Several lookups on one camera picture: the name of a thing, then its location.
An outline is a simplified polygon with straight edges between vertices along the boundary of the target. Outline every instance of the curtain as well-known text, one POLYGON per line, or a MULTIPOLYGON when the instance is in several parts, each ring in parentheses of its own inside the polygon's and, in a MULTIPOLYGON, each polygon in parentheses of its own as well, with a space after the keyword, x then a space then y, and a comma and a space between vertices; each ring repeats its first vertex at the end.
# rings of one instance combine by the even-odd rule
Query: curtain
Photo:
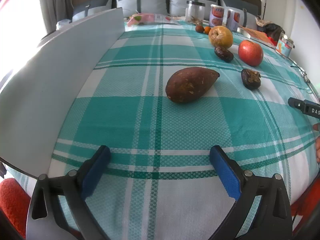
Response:
POLYGON ((58 21, 72 19, 71 0, 40 0, 40 6, 47 33, 56 30, 58 21))

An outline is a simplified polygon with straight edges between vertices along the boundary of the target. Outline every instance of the blue gripper pad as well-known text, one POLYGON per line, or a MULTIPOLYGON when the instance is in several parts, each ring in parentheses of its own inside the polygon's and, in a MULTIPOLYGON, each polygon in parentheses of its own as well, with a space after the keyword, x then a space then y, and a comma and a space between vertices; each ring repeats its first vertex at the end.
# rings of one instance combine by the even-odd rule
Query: blue gripper pad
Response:
POLYGON ((85 200, 91 196, 103 174, 104 169, 108 165, 111 159, 111 152, 108 147, 105 147, 103 152, 97 158, 91 169, 85 176, 82 182, 81 198, 85 200))
POLYGON ((210 150, 209 159, 229 197, 237 201, 241 195, 240 181, 215 146, 210 150))

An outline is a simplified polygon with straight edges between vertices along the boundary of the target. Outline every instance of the plaid tablecloth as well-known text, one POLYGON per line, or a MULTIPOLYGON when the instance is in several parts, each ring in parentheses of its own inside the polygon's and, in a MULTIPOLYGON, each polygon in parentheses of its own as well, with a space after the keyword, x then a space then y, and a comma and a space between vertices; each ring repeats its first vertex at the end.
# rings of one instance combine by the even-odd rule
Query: plaid tablecloth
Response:
MULTIPOLYGON (((262 45, 261 87, 250 91, 240 77, 252 68, 238 57, 238 34, 234 60, 225 63, 191 25, 126 30, 75 99, 49 171, 64 175, 100 145, 110 147, 111 164, 86 202, 111 239, 208 239, 234 203, 210 165, 213 145, 256 175, 281 174, 291 202, 302 194, 318 172, 316 119, 287 102, 316 98, 289 61, 262 45), (172 103, 164 90, 169 77, 192 66, 220 77, 198 101, 172 103)), ((75 226, 63 198, 61 204, 75 226)))

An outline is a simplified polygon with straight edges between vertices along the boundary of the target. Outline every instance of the snack package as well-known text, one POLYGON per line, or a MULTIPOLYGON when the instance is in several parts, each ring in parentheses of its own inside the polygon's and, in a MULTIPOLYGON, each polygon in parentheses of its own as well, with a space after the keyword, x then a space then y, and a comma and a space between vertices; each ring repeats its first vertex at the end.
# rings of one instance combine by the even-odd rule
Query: snack package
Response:
POLYGON ((176 20, 163 14, 155 13, 138 13, 131 16, 127 26, 132 25, 145 25, 145 24, 177 24, 180 25, 176 20))

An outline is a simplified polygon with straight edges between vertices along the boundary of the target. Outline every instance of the red apple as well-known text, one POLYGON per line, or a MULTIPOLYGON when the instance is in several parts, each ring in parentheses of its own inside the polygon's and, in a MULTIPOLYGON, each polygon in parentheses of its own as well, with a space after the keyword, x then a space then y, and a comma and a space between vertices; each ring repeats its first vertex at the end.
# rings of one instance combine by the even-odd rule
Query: red apple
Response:
POLYGON ((241 41, 238 48, 239 58, 251 67, 257 67, 263 60, 261 46, 252 41, 241 41))

